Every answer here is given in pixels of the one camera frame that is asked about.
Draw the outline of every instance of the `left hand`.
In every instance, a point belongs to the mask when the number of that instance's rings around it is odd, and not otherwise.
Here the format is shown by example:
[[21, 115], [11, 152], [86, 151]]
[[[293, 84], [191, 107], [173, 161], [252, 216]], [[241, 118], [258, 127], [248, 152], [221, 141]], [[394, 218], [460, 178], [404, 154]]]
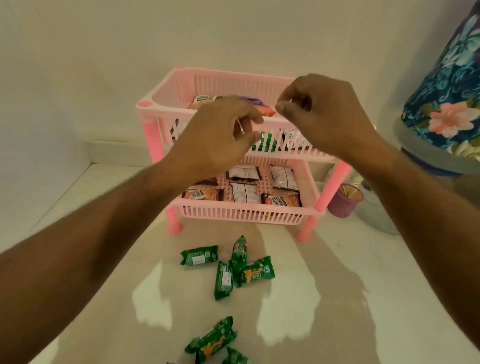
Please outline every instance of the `left hand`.
[[215, 177], [240, 162], [262, 134], [252, 131], [252, 122], [264, 122], [248, 101], [223, 97], [195, 113], [173, 145], [167, 158], [191, 183]]

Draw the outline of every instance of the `pink flower pattern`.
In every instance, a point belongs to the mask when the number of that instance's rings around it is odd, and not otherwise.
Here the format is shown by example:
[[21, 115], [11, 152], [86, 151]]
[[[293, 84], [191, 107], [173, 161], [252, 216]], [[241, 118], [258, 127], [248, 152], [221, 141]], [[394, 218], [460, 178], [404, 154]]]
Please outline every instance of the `pink flower pattern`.
[[453, 138], [460, 130], [472, 130], [471, 122], [480, 116], [479, 109], [469, 108], [465, 101], [440, 105], [440, 112], [430, 113], [429, 130], [445, 138]]

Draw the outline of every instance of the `hand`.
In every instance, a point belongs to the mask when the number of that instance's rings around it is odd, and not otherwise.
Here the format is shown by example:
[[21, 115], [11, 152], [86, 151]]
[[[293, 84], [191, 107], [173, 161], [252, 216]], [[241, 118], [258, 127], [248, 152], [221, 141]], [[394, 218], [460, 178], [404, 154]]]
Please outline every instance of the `hand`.
[[313, 73], [301, 76], [282, 92], [275, 108], [315, 148], [347, 162], [380, 138], [345, 81]]
[[251, 103], [238, 97], [206, 104], [192, 117], [167, 158], [175, 160], [191, 183], [215, 177], [240, 162], [260, 140], [261, 133], [252, 131], [252, 121], [264, 122]]

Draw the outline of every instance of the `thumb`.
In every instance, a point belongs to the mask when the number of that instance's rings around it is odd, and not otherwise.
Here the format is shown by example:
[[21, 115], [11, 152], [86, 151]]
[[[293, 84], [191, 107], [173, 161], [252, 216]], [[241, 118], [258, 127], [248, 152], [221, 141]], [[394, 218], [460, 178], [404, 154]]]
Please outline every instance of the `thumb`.
[[275, 109], [280, 115], [285, 117], [287, 120], [291, 121], [293, 124], [298, 126], [300, 129], [312, 120], [312, 114], [302, 109], [299, 105], [288, 102], [280, 101], [275, 105]]
[[258, 142], [262, 138], [261, 132], [248, 132], [242, 135], [240, 138], [236, 140], [239, 153], [243, 156], [247, 153], [253, 144]]

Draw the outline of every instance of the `floral fabric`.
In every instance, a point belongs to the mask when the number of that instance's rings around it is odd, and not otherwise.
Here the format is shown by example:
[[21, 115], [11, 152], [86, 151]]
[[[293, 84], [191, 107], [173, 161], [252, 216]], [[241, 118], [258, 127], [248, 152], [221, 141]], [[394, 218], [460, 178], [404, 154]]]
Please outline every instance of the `floral fabric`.
[[406, 102], [402, 121], [434, 146], [480, 161], [480, 0]]

